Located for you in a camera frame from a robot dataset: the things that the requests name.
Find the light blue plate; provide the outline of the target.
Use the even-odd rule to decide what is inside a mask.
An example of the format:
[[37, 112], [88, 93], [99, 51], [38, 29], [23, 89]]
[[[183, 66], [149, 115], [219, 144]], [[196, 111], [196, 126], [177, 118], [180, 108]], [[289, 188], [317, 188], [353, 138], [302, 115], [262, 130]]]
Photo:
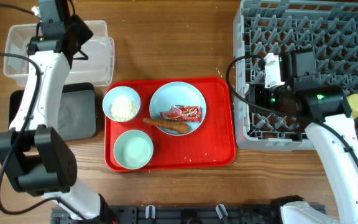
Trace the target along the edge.
[[206, 116], [207, 106], [205, 98], [199, 89], [185, 82], [170, 82], [161, 86], [151, 97], [149, 104], [150, 117], [160, 119], [160, 112], [169, 111], [174, 105], [201, 107], [201, 121], [186, 122], [190, 127], [186, 135], [201, 126]]

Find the orange carrot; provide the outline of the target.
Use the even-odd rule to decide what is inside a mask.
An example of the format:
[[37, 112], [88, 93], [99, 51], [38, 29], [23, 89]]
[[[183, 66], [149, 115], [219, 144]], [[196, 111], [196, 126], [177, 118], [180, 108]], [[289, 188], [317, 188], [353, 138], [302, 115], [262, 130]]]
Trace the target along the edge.
[[146, 124], [157, 126], [171, 131], [186, 134], [189, 132], [190, 127], [184, 121], [168, 121], [164, 119], [152, 119], [152, 118], [143, 118], [142, 121]]

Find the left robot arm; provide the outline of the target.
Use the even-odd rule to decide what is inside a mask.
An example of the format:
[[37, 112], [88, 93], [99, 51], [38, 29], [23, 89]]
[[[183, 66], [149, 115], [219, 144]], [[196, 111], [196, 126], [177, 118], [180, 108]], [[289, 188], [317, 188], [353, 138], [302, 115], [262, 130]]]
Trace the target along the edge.
[[72, 220], [117, 223], [105, 199], [78, 178], [74, 153], [57, 132], [65, 80], [74, 60], [86, 60], [82, 45], [92, 32], [71, 1], [40, 1], [40, 22], [24, 56], [29, 73], [20, 107], [0, 133], [0, 176], [12, 188], [53, 201]]

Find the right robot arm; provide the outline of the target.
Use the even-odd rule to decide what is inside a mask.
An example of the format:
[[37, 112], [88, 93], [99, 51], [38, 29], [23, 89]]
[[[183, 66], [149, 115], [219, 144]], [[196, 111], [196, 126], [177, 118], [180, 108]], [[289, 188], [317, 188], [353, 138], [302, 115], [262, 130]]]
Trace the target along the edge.
[[336, 200], [339, 223], [358, 223], [358, 139], [353, 103], [337, 85], [323, 85], [312, 49], [253, 56], [265, 73], [252, 84], [249, 102], [266, 112], [294, 117], [316, 149]]

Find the yellow plastic cup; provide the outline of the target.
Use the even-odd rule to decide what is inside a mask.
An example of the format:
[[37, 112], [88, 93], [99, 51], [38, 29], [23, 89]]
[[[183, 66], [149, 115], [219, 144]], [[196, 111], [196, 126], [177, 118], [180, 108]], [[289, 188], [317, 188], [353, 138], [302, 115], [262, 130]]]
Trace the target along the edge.
[[352, 118], [356, 119], [358, 117], [358, 93], [351, 94], [346, 99], [352, 110]]

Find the red snack wrapper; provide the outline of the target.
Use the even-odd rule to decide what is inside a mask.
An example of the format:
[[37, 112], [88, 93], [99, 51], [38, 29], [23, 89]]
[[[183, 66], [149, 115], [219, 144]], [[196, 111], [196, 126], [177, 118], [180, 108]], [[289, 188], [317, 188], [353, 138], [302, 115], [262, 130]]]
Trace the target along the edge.
[[160, 112], [160, 118], [168, 121], [199, 123], [203, 118], [202, 107], [173, 105], [168, 111]]

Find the blue bowl with rice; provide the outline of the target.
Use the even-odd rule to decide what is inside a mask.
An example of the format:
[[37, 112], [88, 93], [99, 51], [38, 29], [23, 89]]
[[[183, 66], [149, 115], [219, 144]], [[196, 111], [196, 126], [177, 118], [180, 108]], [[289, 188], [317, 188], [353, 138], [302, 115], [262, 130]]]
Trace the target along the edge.
[[128, 86], [110, 89], [103, 98], [102, 108], [105, 116], [112, 121], [128, 122], [140, 111], [141, 100], [138, 92]]

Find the light green bowl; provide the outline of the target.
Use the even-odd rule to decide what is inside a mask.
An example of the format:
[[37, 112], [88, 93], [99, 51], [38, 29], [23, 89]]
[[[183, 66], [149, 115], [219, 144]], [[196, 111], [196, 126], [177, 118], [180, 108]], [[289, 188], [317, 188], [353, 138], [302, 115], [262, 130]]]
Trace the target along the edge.
[[150, 162], [154, 153], [154, 144], [145, 132], [133, 129], [117, 138], [113, 153], [121, 167], [136, 170]]

